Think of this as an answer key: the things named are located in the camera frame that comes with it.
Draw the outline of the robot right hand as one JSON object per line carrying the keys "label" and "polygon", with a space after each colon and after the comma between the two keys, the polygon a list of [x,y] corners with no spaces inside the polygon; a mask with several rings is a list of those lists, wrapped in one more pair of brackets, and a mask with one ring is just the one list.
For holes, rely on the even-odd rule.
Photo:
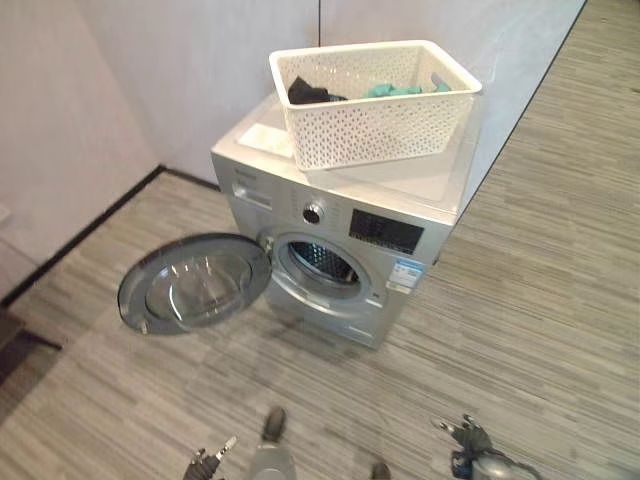
{"label": "robot right hand", "polygon": [[466,452],[482,453],[493,448],[492,440],[486,430],[467,413],[462,415],[462,422],[455,424],[440,417],[431,417],[431,425],[445,432]]}

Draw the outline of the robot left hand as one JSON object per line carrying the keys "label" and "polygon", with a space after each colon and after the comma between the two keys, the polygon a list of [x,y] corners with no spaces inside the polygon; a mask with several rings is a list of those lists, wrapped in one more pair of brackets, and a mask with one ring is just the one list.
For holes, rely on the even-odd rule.
{"label": "robot left hand", "polygon": [[223,457],[235,446],[237,440],[237,436],[231,436],[224,445],[213,454],[209,454],[205,448],[196,450],[183,474],[183,479],[212,479]]}

